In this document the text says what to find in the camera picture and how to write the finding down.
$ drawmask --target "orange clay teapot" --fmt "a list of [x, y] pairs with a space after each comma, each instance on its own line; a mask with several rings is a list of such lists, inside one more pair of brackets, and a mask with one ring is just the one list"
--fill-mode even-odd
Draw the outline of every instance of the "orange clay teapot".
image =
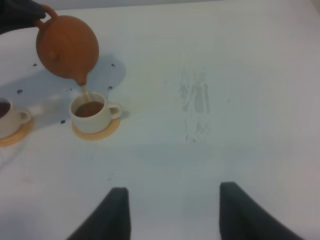
[[40, 61], [51, 73], [85, 85], [99, 58], [96, 35], [84, 21], [58, 16], [52, 8], [42, 7], [51, 19], [34, 22], [39, 28], [36, 51]]

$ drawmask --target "white tabletop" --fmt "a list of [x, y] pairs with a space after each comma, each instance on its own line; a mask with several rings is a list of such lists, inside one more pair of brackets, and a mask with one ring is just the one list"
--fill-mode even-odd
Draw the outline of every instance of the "white tabletop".
[[127, 112], [112, 136], [78, 139], [67, 108], [80, 89], [44, 69], [38, 30], [0, 36], [0, 96], [35, 120], [0, 149], [1, 240], [64, 240], [112, 187], [129, 190], [133, 240], [217, 240], [223, 181], [320, 238], [320, 17], [309, 0], [59, 14], [92, 27], [88, 90]]

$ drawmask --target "teapot handle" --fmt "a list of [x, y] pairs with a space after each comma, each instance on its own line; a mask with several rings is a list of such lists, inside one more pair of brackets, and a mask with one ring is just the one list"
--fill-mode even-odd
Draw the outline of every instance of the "teapot handle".
[[[47, 6], [47, 5], [44, 5], [44, 4], [41, 4], [41, 6], [44, 8], [44, 11], [49, 14], [49, 16], [52, 18], [52, 19], [56, 19], [58, 18], [58, 14], [55, 12], [55, 10], [53, 10], [51, 7]], [[36, 20], [34, 21], [34, 24], [39, 28], [41, 29], [43, 26], [44, 26], [44, 22], [41, 21], [41, 20]]]

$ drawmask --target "white teacup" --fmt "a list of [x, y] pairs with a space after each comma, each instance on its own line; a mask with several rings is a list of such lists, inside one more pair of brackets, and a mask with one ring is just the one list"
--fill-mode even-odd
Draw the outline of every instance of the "white teacup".
[[[122, 106], [117, 103], [107, 102], [107, 99], [98, 92], [88, 93], [89, 101], [103, 103], [103, 108], [95, 115], [89, 117], [79, 117], [75, 113], [80, 106], [88, 103], [83, 95], [76, 97], [69, 105], [69, 114], [76, 128], [86, 134], [95, 134], [109, 126], [112, 119], [120, 118], [123, 112]], [[116, 113], [111, 113], [110, 109], [116, 108]]]
[[16, 109], [11, 101], [6, 98], [0, 98], [0, 139], [9, 137], [31, 120], [31, 114], [27, 109]]

